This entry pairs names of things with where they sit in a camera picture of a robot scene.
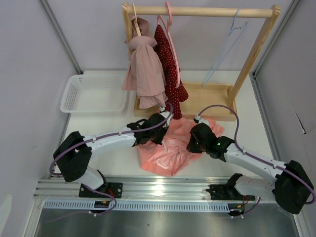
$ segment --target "white basket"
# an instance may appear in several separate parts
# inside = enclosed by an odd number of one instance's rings
[[[117,75],[75,75],[69,78],[60,110],[65,113],[118,112],[125,107],[124,78]]]

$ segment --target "light blue hanger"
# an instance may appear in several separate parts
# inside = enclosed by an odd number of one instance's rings
[[[219,53],[217,54],[215,60],[214,60],[214,63],[210,69],[210,71],[207,73],[207,75],[205,76],[205,79],[202,83],[202,87],[205,86],[206,83],[208,83],[208,81],[211,79],[211,77],[213,76],[214,72],[217,70],[217,68],[219,67],[219,65],[222,63],[222,61],[225,59],[225,57],[229,54],[229,52],[231,51],[231,49],[233,48],[233,46],[236,44],[236,42],[238,41],[238,39],[240,38],[240,36],[242,35],[242,33],[244,32],[244,30],[246,29],[247,25],[248,25],[248,22],[246,21],[241,27],[235,27],[234,28],[234,23],[235,23],[235,19],[236,19],[236,16],[239,12],[241,8],[238,8],[237,12],[235,13],[235,16],[234,16],[234,19],[233,19],[233,23],[232,23],[232,26],[231,26],[231,30],[229,31],[229,34],[223,44],[223,46],[221,47],[221,50],[219,51]],[[229,50],[227,51],[227,53],[224,55],[224,57],[221,59],[221,61],[218,63],[217,66],[216,65],[216,62],[218,60],[220,60],[222,54],[223,54],[223,51],[225,49],[225,46],[226,44],[228,43],[232,33],[234,30],[237,30],[237,29],[240,29],[241,30],[241,33],[238,35],[238,37],[236,38],[236,40],[234,41],[234,43],[232,44],[232,46],[229,48]]]

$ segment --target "dark red garment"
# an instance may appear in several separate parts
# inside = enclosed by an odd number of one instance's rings
[[[179,87],[176,88],[176,64],[172,56],[169,41],[160,25],[157,25],[155,32],[155,40],[158,43],[155,47],[155,52],[157,53],[161,61],[164,77],[166,80],[166,86],[164,87],[165,94],[168,97],[168,100],[166,102],[170,102],[172,104],[173,118],[180,119],[182,118],[180,102],[187,100],[189,94],[187,93],[181,81]],[[166,106],[166,110],[170,111],[169,105]]]

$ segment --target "clothes rack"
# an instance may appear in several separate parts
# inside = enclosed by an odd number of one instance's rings
[[[214,8],[214,7],[171,7],[173,16],[212,16],[212,17],[234,17],[238,8]],[[127,40],[130,41],[133,37],[133,29],[130,16],[137,15],[168,15],[168,9],[165,6],[135,6],[135,9],[128,2],[122,4],[123,18],[126,28]],[[187,101],[181,104],[182,115],[185,118],[193,119],[200,109],[204,108],[205,103],[222,104],[232,108],[235,112],[236,104],[235,97],[237,96],[244,80],[254,64],[262,46],[264,45],[271,29],[273,28],[277,18],[281,12],[281,7],[273,5],[271,9],[250,9],[242,8],[237,17],[245,18],[265,18],[265,22],[252,46],[252,49],[245,61],[244,66],[235,82],[232,84],[208,83],[206,87],[198,86],[196,82],[183,82],[189,93]],[[134,114],[138,117],[147,117],[157,108],[149,108],[142,110],[139,108],[139,99],[136,97]],[[234,121],[236,118],[232,113],[209,110],[203,115],[209,119]]]

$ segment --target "table surface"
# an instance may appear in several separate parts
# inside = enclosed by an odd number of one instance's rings
[[[124,77],[125,71],[85,71],[85,74],[117,74]],[[181,71],[182,81],[203,81],[207,71]],[[239,75],[237,71],[217,71],[210,82],[234,83]],[[72,114],[66,131],[66,137],[73,131],[79,131],[82,135],[101,134],[118,130],[130,122],[140,118],[133,115],[136,92],[131,91],[127,96],[125,109],[111,114]],[[240,119],[238,141],[247,148],[272,158],[269,142],[258,109],[251,81],[247,76],[236,97],[237,113]],[[233,138],[236,122],[218,122],[225,128],[223,135]],[[122,148],[93,158],[89,164],[92,168],[99,169],[104,175],[126,176],[155,176],[155,174],[140,168],[138,151],[136,148]],[[186,177],[229,177],[234,173],[243,173],[255,176],[252,172],[236,166],[212,159],[204,154],[199,160],[180,170],[176,176]]]

